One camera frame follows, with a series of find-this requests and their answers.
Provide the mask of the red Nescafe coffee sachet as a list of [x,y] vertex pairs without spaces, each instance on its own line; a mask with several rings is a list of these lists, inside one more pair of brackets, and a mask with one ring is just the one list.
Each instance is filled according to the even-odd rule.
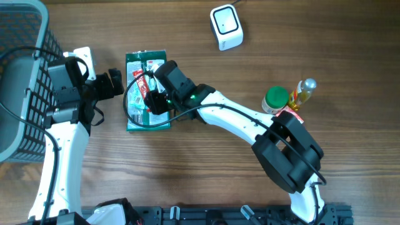
[[146,75],[141,76],[135,81],[132,86],[131,104],[138,109],[146,109],[146,103],[144,102],[147,93],[150,91]]

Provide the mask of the mint green wipes packet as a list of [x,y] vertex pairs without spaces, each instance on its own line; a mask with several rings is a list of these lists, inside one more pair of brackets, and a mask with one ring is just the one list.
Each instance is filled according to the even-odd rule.
[[137,109],[146,109],[144,98],[150,91],[158,90],[157,81],[148,75],[139,78],[131,86],[128,93],[129,105]]

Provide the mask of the green 3M gloves packet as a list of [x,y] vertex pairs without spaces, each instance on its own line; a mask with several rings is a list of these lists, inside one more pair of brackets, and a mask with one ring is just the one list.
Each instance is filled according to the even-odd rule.
[[[154,64],[166,62],[166,51],[138,51],[126,54],[126,84],[131,85],[134,78],[143,72],[150,71]],[[127,122],[128,131],[149,131],[149,125],[163,123],[170,119],[169,113],[155,115],[146,109],[137,109],[129,105],[128,94],[126,108],[132,120]]]

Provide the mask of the green lid stock jar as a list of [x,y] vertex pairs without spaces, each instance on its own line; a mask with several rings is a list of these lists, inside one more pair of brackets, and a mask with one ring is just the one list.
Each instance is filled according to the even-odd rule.
[[268,114],[276,114],[288,102],[289,94],[281,86],[271,87],[262,99],[262,109]]

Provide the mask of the orange white tissue pack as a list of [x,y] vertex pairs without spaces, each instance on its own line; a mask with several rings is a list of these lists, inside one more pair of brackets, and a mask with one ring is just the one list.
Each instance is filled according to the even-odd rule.
[[296,119],[297,119],[301,124],[304,123],[304,120],[303,120],[293,109],[291,109],[289,106],[283,107],[279,112],[277,112],[277,113],[275,114],[275,116],[278,117],[278,116],[279,116],[282,112],[284,112],[284,111],[286,111],[286,112],[288,112],[288,113],[291,113],[294,117],[296,117]]

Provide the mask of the yellow dish soap bottle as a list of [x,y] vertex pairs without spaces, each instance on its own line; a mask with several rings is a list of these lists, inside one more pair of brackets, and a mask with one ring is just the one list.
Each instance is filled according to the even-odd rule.
[[289,95],[287,105],[294,111],[298,111],[312,95],[317,87],[317,82],[313,78],[299,81],[294,91]]

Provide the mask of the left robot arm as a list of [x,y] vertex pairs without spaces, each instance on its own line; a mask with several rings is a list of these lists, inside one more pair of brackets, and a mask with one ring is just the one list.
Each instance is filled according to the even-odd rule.
[[116,68],[89,76],[80,69],[84,60],[65,57],[49,63],[54,105],[46,109],[42,125],[46,150],[41,181],[29,212],[31,224],[56,224],[65,214],[81,211],[81,169],[92,122],[101,110],[96,104],[124,92],[122,74]]

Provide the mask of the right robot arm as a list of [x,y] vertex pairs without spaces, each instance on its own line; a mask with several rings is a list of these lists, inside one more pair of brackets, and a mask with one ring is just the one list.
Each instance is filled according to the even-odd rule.
[[177,110],[245,140],[267,176],[289,193],[293,214],[305,223],[318,223],[324,206],[318,187],[326,184],[319,172],[324,153],[293,114],[248,109],[211,86],[194,84],[175,61],[155,64],[147,72],[157,84],[144,99],[152,113]]

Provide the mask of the white barcode scanner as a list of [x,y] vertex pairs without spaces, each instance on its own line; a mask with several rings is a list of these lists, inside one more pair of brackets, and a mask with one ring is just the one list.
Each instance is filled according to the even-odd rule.
[[211,10],[210,27],[220,51],[235,48],[243,42],[243,29],[232,4],[225,4]]

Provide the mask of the grey plastic mesh basket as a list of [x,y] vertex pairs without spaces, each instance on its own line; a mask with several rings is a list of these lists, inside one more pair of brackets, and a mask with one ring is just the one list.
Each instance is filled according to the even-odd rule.
[[54,104],[48,64],[62,53],[41,1],[1,1],[1,161],[43,161],[39,128]]

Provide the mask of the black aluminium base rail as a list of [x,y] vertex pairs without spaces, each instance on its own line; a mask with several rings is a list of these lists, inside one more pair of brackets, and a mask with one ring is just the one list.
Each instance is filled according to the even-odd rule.
[[[178,216],[170,216],[169,208],[136,206],[141,224],[304,224],[292,212],[290,206],[277,205],[253,207],[254,215],[249,219],[238,207],[188,208],[182,207]],[[353,225],[351,206],[327,204],[318,216],[318,223],[324,225]]]

